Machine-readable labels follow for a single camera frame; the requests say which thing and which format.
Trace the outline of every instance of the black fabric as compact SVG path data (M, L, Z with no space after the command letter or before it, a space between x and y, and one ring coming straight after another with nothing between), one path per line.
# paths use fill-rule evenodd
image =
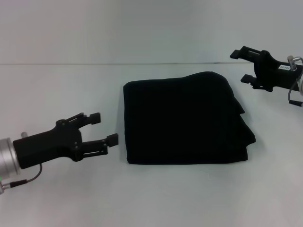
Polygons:
M131 164L244 161L256 141L228 81L214 72L129 82L124 101Z

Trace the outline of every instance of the folded cloth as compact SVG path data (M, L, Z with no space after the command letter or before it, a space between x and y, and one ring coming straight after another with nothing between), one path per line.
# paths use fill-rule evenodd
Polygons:
M244 161L256 141L228 81L214 72L129 82L124 102L131 164Z

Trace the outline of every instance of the white table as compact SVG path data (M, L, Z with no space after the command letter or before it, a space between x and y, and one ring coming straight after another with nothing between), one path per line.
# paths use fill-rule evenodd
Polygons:
M133 80L225 76L257 142L249 160L228 165L138 166L126 162L122 86ZM0 66L0 138L54 127L77 113L101 112L84 140L119 133L107 156L45 163L32 183L0 196L6 227L298 227L303 225L303 109L287 90L242 84L252 64ZM297 93L294 99L303 99ZM25 179L38 167L23 170Z

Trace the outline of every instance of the cable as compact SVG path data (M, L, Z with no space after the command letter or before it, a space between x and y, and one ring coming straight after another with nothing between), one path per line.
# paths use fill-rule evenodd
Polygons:
M29 182L34 181L35 179L37 179L40 176L41 173L42 173L42 164L40 164L39 173L35 177L33 177L32 179L27 180L27 182L29 183Z
M294 89L295 85L298 83L299 79L302 77L302 75L303 75L303 69L302 69L302 71L301 71L301 74L298 76L298 78L295 80L295 82L293 83L293 85L292 85L291 88L289 89L288 96L287 96L287 98L288 98L288 103L293 104L293 105L297 105L297 106L302 106L303 102L291 100L291 99L290 99L290 93L292 92L292 90Z
M6 185L9 185L10 188L14 188L14 187L17 187L17 186L20 186L20 185L32 182L33 180L37 179L40 176L40 174L42 173L42 164L39 164L39 165L40 165L40 170L39 170L39 173L35 177L33 177L33 178L29 179L29 180L21 180L21 181L10 182L10 183L8 183Z

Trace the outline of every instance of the label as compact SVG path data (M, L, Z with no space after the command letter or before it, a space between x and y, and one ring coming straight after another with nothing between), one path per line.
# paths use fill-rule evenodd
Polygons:
M290 70L290 66L288 66L288 65L280 65L279 69L280 70Z

